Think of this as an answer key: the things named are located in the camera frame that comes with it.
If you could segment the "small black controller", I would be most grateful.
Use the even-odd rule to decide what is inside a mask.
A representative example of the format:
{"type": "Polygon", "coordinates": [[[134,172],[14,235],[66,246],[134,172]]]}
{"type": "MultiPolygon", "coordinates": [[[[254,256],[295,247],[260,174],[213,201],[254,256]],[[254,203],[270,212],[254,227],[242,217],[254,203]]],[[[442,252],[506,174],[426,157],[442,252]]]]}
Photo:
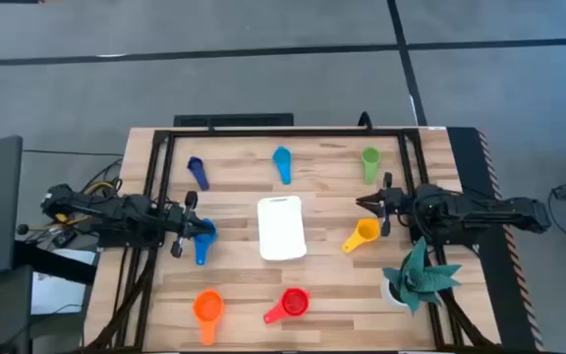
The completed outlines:
{"type": "Polygon", "coordinates": [[[52,245],[55,248],[67,247],[76,237],[77,232],[73,229],[64,229],[56,232],[52,239],[52,245]]]}

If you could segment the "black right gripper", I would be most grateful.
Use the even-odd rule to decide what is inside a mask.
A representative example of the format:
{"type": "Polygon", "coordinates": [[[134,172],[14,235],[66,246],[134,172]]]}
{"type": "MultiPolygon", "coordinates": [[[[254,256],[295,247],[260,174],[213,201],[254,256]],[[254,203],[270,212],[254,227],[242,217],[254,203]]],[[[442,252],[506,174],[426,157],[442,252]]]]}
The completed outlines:
{"type": "Polygon", "coordinates": [[[385,172],[380,192],[359,197],[357,203],[363,203],[363,208],[372,213],[382,213],[381,236],[388,237],[391,231],[390,217],[395,216],[398,223],[410,228],[410,212],[412,211],[412,199],[403,192],[400,187],[393,187],[393,174],[385,172]]]}

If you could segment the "dark blue measuring cup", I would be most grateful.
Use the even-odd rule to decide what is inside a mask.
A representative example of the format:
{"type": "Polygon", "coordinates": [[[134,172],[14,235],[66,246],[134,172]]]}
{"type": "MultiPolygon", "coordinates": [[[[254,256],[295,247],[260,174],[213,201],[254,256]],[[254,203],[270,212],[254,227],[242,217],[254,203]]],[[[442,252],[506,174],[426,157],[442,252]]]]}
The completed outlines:
{"type": "Polygon", "coordinates": [[[187,168],[196,179],[200,189],[202,191],[208,191],[209,183],[204,170],[203,161],[198,157],[191,156],[188,161],[187,168]]]}

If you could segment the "light blue measuring cup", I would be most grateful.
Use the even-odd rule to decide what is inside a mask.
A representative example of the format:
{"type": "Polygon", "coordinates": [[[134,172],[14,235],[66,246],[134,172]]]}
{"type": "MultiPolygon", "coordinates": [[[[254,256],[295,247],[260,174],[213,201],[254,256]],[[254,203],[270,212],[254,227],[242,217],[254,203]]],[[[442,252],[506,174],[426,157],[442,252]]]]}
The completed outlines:
{"type": "Polygon", "coordinates": [[[279,146],[272,155],[272,160],[278,170],[281,182],[284,185],[289,185],[292,181],[291,176],[291,152],[283,146],[279,146]]]}

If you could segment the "yellow measuring cup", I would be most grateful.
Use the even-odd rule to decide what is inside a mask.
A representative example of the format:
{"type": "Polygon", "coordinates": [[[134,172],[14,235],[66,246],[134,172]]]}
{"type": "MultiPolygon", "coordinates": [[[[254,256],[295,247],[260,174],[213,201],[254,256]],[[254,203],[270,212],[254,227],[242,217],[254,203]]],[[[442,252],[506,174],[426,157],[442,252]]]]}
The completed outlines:
{"type": "Polygon", "coordinates": [[[363,244],[376,241],[380,236],[380,221],[376,218],[360,219],[349,238],[342,244],[344,253],[351,253],[363,244]]]}

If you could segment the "white plastic basket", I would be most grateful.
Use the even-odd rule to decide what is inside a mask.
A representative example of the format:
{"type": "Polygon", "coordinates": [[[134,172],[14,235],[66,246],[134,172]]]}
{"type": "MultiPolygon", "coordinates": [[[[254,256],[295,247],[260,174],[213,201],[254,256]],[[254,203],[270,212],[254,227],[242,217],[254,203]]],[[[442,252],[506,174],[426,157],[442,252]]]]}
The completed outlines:
{"type": "Polygon", "coordinates": [[[264,198],[257,203],[259,253],[265,261],[302,258],[308,251],[298,196],[264,198]]]}

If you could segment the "orange measuring cup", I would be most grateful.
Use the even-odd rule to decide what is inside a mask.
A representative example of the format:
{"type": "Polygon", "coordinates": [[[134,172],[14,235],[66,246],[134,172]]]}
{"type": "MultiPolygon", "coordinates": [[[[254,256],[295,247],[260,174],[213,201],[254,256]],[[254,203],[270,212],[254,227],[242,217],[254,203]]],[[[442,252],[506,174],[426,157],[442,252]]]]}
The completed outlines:
{"type": "Polygon", "coordinates": [[[222,297],[215,290],[204,290],[195,299],[193,311],[200,330],[200,343],[203,346],[212,346],[216,327],[224,312],[222,297]]]}

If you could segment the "white paper sheet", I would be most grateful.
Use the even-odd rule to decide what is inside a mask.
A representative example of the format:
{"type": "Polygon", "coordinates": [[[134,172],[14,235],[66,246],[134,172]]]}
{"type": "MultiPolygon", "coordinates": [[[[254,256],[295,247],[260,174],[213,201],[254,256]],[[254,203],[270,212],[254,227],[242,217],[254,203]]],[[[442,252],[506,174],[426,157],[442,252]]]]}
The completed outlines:
{"type": "Polygon", "coordinates": [[[81,283],[40,272],[32,274],[30,313],[78,313],[82,309],[85,286],[81,283]]]}

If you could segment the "black aluminium table frame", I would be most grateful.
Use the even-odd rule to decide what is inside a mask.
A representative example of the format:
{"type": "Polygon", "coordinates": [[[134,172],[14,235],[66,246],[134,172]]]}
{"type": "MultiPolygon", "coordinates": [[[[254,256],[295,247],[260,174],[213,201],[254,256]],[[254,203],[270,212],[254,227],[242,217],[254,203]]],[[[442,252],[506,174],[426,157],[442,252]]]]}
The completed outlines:
{"type": "Polygon", "coordinates": [[[210,188],[198,196],[197,214],[209,218],[218,237],[205,265],[196,265],[187,242],[180,259],[168,248],[157,256],[143,347],[147,351],[201,351],[193,303],[215,290],[224,301],[213,349],[222,351],[381,351],[429,349],[434,344],[427,309],[414,315],[381,297],[382,270],[398,266],[411,250],[408,231],[393,224],[388,237],[341,250],[367,212],[356,198],[373,194],[363,180],[361,154],[378,148],[381,166],[395,184],[405,178],[399,144],[393,136],[332,136],[295,130],[241,131],[237,136],[203,138],[189,132],[151,157],[153,134],[134,129],[120,172],[123,191],[145,185],[182,199],[196,187],[188,171],[191,156],[202,159],[210,188]],[[272,160],[283,146],[292,155],[289,185],[272,160]],[[299,259],[265,261],[259,253],[257,203],[264,198],[298,196],[302,201],[307,253],[299,259]],[[266,324],[263,315],[288,288],[309,293],[300,317],[266,324]]]}

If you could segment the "black hazard-striped side panel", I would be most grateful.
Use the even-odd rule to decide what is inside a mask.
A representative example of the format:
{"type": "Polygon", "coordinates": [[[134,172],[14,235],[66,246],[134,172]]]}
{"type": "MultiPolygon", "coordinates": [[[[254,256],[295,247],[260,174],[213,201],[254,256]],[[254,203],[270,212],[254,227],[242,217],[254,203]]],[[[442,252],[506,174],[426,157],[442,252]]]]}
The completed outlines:
{"type": "MultiPolygon", "coordinates": [[[[463,193],[501,197],[485,136],[475,128],[450,128],[463,193]]],[[[505,347],[542,351],[544,345],[512,231],[492,226],[478,237],[479,255],[500,341],[505,347]]]]}

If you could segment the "black side table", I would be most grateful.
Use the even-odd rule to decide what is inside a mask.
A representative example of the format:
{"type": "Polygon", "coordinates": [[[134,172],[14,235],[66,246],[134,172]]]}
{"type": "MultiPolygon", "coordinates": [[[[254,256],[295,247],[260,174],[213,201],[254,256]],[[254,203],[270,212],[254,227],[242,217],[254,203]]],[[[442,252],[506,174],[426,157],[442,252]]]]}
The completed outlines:
{"type": "Polygon", "coordinates": [[[31,327],[42,320],[31,316],[35,272],[91,285],[96,267],[16,241],[0,260],[0,346],[6,352],[29,354],[31,327]]]}

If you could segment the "red measuring cup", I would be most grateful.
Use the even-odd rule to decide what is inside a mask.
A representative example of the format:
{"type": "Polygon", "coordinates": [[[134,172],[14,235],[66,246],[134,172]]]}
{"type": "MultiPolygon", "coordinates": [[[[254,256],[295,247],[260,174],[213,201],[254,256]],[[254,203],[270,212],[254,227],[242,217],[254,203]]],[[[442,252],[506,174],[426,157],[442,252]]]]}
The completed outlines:
{"type": "Polygon", "coordinates": [[[301,288],[288,288],[276,305],[263,315],[266,324],[302,316],[309,308],[309,293],[301,288]]]}

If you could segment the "white plant pot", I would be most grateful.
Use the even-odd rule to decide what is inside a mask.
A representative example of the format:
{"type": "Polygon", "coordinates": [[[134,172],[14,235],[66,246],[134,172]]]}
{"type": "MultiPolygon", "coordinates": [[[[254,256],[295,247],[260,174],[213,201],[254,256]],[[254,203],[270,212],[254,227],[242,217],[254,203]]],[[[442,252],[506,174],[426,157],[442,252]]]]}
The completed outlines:
{"type": "Polygon", "coordinates": [[[406,303],[399,300],[397,296],[391,292],[391,283],[388,278],[385,277],[382,278],[382,282],[380,285],[380,292],[381,292],[381,297],[385,299],[389,304],[402,308],[408,307],[406,303]]]}

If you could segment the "medium blue measuring cup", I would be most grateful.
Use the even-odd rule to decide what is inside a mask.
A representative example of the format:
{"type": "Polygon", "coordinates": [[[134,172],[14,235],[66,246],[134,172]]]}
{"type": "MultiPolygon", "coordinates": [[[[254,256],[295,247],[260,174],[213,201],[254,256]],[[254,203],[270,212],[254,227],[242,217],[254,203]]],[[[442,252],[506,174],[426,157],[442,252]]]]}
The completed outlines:
{"type": "Polygon", "coordinates": [[[211,245],[217,240],[218,234],[213,221],[209,218],[203,220],[212,227],[211,231],[197,234],[194,237],[195,260],[197,266],[204,266],[211,245]]]}

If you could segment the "green measuring cup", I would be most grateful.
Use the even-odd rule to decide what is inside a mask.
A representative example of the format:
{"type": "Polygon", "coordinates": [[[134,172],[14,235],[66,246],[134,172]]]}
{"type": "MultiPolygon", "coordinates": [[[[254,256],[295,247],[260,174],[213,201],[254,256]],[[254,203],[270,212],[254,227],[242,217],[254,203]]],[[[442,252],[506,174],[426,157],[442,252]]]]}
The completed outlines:
{"type": "Polygon", "coordinates": [[[364,181],[370,185],[375,182],[380,160],[380,153],[375,147],[367,147],[362,152],[364,181]]]}

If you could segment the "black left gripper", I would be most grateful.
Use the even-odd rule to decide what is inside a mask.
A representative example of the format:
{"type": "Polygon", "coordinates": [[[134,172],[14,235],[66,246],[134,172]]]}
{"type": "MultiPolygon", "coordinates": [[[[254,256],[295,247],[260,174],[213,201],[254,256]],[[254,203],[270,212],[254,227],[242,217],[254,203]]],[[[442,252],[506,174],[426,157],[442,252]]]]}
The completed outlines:
{"type": "MultiPolygon", "coordinates": [[[[194,209],[198,204],[198,193],[196,191],[188,191],[185,197],[184,205],[178,202],[172,202],[168,208],[167,221],[172,224],[170,231],[177,234],[173,241],[170,253],[180,259],[183,253],[182,243],[185,238],[190,238],[190,232],[194,228],[194,221],[198,218],[194,209]]],[[[198,236],[213,235],[215,236],[215,225],[210,219],[203,219],[199,224],[200,229],[198,236]]]]}

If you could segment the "green artificial plant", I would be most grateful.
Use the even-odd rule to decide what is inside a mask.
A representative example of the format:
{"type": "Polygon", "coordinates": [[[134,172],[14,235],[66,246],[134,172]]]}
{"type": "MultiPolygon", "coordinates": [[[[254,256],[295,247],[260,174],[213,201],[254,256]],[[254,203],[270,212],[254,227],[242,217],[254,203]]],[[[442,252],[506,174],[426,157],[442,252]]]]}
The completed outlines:
{"type": "Polygon", "coordinates": [[[383,277],[387,280],[387,293],[404,304],[414,315],[421,302],[439,305],[436,293],[459,286],[453,275],[461,265],[426,265],[427,242],[421,237],[399,268],[385,267],[383,277]]]}

